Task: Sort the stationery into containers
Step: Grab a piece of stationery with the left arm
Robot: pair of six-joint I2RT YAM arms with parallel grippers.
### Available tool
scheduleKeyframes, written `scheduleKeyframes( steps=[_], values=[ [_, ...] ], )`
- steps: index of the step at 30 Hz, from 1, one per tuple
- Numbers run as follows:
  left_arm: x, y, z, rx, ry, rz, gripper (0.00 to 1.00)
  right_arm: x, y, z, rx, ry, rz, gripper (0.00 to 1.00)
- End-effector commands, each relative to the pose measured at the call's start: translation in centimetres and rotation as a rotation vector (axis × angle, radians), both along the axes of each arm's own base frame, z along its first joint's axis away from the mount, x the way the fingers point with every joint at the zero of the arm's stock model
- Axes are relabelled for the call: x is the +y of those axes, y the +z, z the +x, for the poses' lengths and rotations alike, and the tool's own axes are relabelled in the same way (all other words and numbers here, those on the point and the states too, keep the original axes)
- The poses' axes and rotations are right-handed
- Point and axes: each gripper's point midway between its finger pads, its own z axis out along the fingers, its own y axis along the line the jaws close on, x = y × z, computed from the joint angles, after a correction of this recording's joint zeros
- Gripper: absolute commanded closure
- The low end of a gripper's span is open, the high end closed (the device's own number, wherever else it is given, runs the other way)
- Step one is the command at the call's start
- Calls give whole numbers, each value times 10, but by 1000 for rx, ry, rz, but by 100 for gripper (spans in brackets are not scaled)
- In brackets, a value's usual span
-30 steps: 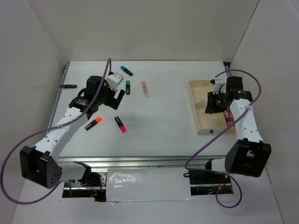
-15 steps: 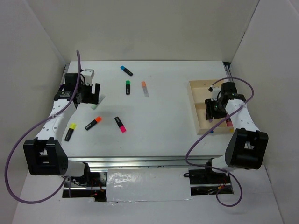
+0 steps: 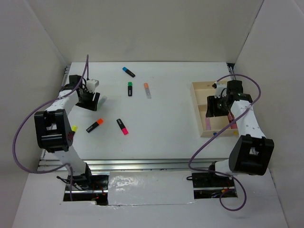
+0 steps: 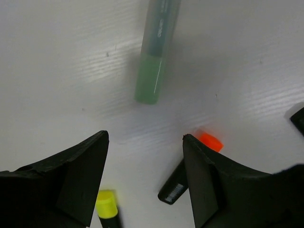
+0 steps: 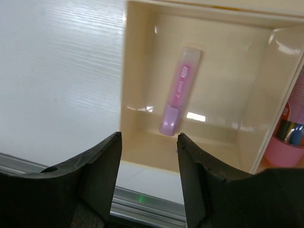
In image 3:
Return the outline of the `pastel lilac highlighter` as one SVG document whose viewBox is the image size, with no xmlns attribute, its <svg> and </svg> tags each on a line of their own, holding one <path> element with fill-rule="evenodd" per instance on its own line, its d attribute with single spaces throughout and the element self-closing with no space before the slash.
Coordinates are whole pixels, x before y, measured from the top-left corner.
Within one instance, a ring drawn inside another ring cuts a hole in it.
<svg viewBox="0 0 304 228">
<path fill-rule="evenodd" d="M 210 119 L 208 117 L 205 118 L 206 130 L 211 130 Z"/>
</svg>

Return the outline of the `pastel orange cap highlighter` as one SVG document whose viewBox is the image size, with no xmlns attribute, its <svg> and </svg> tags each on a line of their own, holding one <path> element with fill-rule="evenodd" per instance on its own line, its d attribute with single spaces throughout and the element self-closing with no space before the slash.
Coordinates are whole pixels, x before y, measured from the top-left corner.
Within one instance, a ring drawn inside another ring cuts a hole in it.
<svg viewBox="0 0 304 228">
<path fill-rule="evenodd" d="M 150 89 L 149 89 L 149 86 L 147 83 L 144 83 L 144 89 L 145 89 L 145 92 L 146 92 L 146 96 L 148 99 L 151 99 L 151 93 L 150 93 Z"/>
</svg>

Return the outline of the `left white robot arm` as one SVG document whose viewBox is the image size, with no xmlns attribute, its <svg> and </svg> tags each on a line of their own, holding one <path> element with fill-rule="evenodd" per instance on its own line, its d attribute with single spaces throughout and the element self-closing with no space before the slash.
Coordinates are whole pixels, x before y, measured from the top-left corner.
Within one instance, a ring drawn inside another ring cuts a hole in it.
<svg viewBox="0 0 304 228">
<path fill-rule="evenodd" d="M 36 112 L 34 122 L 38 146 L 53 154 L 62 164 L 69 164 L 67 183 L 78 189 L 87 190 L 93 186 L 94 178 L 87 163 L 77 154 L 73 144 L 75 131 L 72 130 L 68 114 L 76 105 L 96 111 L 100 93 L 96 79 L 70 75 L 69 83 L 63 86 L 58 99 L 45 111 Z"/>
</svg>

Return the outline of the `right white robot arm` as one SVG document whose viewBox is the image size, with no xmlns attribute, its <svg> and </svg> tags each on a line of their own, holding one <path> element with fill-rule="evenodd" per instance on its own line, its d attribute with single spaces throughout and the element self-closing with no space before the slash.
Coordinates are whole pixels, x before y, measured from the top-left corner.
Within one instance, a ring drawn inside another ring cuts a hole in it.
<svg viewBox="0 0 304 228">
<path fill-rule="evenodd" d="M 242 82 L 238 80 L 214 83 L 212 87 L 216 92 L 207 97 L 206 117 L 231 115 L 236 121 L 239 139 L 227 160 L 214 163 L 214 170 L 207 175 L 208 183 L 218 186 L 226 174 L 263 176 L 274 150 L 274 141 L 261 131 L 251 95 L 243 92 Z"/>
</svg>

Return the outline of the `pastel green highlighter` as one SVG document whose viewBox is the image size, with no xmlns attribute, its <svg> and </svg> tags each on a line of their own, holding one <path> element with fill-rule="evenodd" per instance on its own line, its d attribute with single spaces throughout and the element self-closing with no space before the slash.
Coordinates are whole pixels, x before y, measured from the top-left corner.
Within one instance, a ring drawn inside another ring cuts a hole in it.
<svg viewBox="0 0 304 228">
<path fill-rule="evenodd" d="M 98 104 L 97 104 L 97 108 L 100 109 L 101 106 L 105 103 L 106 100 L 107 100 L 107 96 L 104 95 L 104 96 L 99 100 L 99 102 L 98 102 Z"/>
</svg>

